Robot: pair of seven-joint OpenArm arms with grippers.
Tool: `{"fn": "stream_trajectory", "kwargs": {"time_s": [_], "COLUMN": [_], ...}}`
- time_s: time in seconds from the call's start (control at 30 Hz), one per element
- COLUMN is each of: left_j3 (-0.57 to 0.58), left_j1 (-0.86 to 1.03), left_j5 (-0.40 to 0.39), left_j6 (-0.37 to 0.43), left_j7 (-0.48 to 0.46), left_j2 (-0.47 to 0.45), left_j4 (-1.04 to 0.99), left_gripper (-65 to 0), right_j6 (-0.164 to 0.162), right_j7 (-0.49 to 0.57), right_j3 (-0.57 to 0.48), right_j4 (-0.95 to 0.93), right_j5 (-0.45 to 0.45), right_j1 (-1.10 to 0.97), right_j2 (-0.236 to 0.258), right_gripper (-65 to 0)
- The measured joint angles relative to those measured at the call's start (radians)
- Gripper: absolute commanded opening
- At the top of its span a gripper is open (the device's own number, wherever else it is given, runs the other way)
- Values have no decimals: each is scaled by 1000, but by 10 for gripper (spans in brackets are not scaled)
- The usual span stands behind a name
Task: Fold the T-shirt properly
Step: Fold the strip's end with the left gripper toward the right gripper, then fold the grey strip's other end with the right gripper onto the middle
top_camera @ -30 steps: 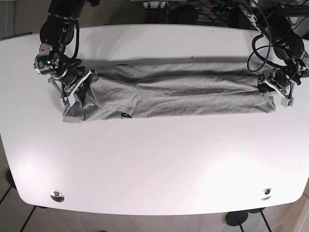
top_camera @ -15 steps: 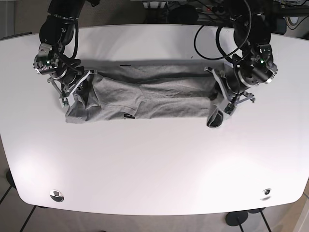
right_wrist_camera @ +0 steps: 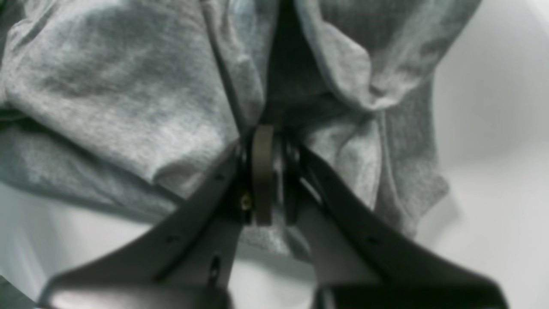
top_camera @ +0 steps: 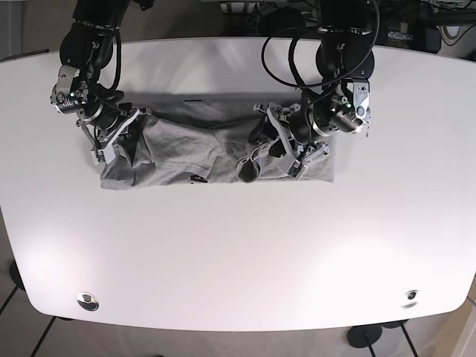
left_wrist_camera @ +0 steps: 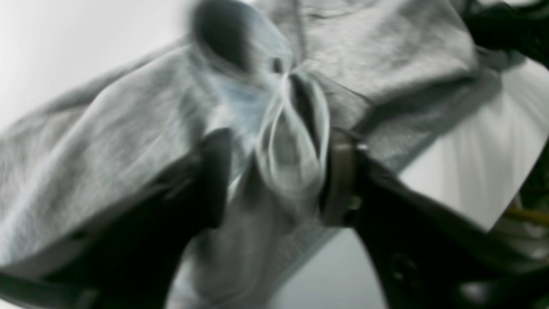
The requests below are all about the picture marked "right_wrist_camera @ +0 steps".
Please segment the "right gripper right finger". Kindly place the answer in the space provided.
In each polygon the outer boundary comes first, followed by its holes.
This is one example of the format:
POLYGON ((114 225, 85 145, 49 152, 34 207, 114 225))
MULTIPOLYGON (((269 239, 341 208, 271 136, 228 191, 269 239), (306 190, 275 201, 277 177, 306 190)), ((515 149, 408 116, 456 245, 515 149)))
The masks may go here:
POLYGON ((324 160, 285 137, 287 219, 303 235, 313 309, 506 309, 498 285, 422 248, 351 192, 324 160))

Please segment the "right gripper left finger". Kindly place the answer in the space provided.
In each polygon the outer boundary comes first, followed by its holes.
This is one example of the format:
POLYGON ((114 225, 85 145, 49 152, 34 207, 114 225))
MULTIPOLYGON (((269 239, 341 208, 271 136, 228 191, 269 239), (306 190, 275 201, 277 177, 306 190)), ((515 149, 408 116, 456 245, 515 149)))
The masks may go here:
POLYGON ((229 309, 243 227, 272 223, 274 129, 258 126, 170 217, 123 248, 53 278, 40 309, 229 309))

